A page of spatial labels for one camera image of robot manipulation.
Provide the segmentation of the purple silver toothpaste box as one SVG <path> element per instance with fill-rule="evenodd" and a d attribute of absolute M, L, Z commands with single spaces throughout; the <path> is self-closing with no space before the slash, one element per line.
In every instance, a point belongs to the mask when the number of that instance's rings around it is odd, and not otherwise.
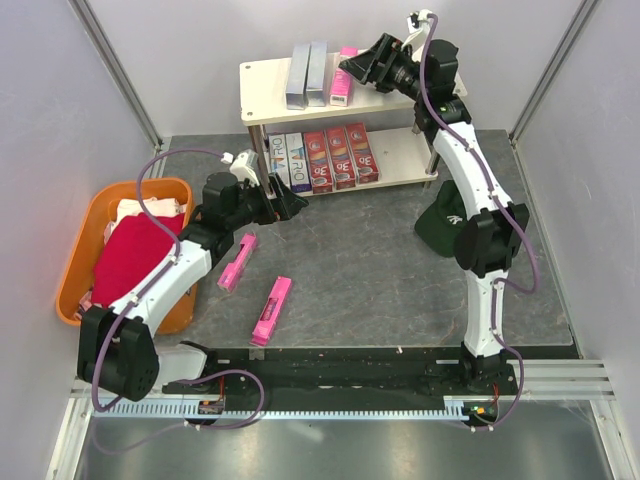
<path fill-rule="evenodd" d="M 302 134 L 288 133 L 285 135 L 285 141 L 290 174 L 290 189 L 294 193 L 310 192 L 312 187 Z"/>
<path fill-rule="evenodd" d="M 290 186 L 290 172 L 286 139 L 284 134 L 270 134 L 269 141 L 269 172 L 277 174 L 286 186 Z"/>

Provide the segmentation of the silver Protefix toothpaste box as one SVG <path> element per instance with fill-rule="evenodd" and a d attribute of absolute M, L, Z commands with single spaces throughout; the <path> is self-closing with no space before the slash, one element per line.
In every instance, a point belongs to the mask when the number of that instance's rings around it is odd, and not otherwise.
<path fill-rule="evenodd" d="M 327 61 L 326 41 L 313 41 L 310 44 L 306 78 L 306 100 L 309 107 L 324 107 L 325 74 Z"/>

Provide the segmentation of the silver toothpaste box small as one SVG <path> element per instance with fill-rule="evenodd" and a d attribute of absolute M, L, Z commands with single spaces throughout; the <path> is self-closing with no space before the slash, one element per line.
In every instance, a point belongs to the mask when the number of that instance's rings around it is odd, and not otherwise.
<path fill-rule="evenodd" d="M 286 107 L 289 110 L 306 108 L 306 83 L 311 45 L 301 43 L 294 46 L 289 64 L 285 88 Z"/>

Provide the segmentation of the silver red toothpaste box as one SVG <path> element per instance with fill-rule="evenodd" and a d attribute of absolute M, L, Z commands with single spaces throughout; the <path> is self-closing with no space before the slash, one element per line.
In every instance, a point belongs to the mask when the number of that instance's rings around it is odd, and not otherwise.
<path fill-rule="evenodd" d="M 333 178 L 324 133 L 306 132 L 303 134 L 303 141 L 309 163 L 312 192 L 314 194 L 331 193 Z"/>

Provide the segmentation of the red 3D toothpaste box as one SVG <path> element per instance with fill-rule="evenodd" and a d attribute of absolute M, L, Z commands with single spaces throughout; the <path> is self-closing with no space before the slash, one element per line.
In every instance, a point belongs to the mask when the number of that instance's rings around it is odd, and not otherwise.
<path fill-rule="evenodd" d="M 354 188 L 356 172 L 343 127 L 325 130 L 329 156 L 337 190 Z"/>
<path fill-rule="evenodd" d="M 380 179 L 380 170 L 364 124 L 346 125 L 345 132 L 353 155 L 358 182 L 360 184 L 377 182 Z"/>

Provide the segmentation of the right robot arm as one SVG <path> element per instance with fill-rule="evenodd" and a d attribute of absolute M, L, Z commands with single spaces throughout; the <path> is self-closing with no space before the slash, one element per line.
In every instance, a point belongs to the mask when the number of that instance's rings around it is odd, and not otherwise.
<path fill-rule="evenodd" d="M 384 34 L 339 67 L 360 84 L 413 100 L 416 127 L 456 185 L 466 219 L 452 250 L 468 288 L 457 377 L 465 391 L 477 394 L 513 373 L 502 337 L 504 288 L 514 257 L 530 244 L 524 237 L 530 214 L 511 200 L 481 152 L 471 115 L 455 91 L 457 52 L 446 40 L 431 40 L 415 61 L 410 48 Z"/>

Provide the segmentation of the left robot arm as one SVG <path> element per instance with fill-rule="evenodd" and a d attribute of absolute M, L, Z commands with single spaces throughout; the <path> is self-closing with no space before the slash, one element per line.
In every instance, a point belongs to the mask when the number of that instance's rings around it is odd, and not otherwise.
<path fill-rule="evenodd" d="M 208 362 L 207 348 L 187 341 L 160 348 L 154 336 L 178 301 L 224 258 L 236 231 L 290 220 L 309 204 L 276 174 L 268 186 L 270 193 L 231 173 L 210 175 L 201 204 L 181 232 L 169 236 L 172 245 L 158 266 L 111 305 L 83 315 L 77 375 L 94 392 L 139 401 L 172 382 L 198 393 L 216 388 L 220 371 Z"/>

